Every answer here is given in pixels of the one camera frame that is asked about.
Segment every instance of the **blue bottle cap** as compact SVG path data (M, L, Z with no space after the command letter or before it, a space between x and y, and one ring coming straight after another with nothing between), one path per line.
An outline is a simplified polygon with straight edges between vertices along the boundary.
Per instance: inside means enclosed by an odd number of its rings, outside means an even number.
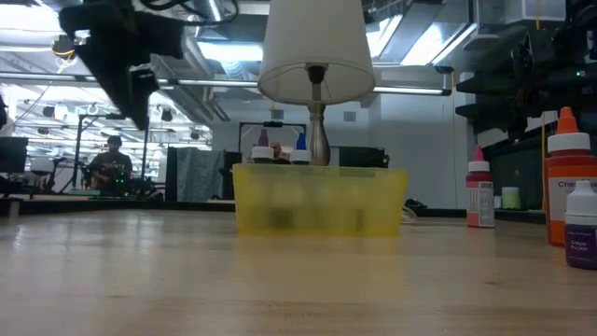
M305 134L301 133L298 135L296 150L307 150L307 142L305 141Z

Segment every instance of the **wooden tabletop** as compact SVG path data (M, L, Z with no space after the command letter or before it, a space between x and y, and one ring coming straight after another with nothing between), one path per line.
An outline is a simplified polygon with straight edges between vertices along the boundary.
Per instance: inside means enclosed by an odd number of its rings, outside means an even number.
M2 335L594 335L597 272L545 227L420 219L395 239L237 237L233 214L0 222Z

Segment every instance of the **computer monitor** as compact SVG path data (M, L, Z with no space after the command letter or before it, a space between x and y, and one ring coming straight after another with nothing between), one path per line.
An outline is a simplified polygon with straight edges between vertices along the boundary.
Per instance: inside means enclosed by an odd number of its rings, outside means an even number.
M0 137L0 173L24 173L29 139Z

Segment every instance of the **white bottle cap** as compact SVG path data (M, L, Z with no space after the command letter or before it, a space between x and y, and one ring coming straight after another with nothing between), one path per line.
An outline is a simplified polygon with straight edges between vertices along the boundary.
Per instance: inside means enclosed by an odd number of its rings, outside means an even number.
M270 159L273 160L273 148L264 146L255 146L251 150L252 159Z
M472 161L468 163L468 172L488 172L489 173L489 163L487 161Z
M519 193L518 187L502 187L502 194L505 193Z
M290 153L291 162L311 162L311 151L295 149Z
M597 193L590 181L577 181L566 198L566 224L597 226Z
M559 150L590 150L590 137L587 133L554 134L548 138L548 152Z

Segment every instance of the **yellow plastic bin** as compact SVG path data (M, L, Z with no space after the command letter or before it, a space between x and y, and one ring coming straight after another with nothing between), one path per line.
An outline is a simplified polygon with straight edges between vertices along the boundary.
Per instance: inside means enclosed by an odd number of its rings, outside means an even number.
M408 185L396 169L235 164L240 234L396 236Z

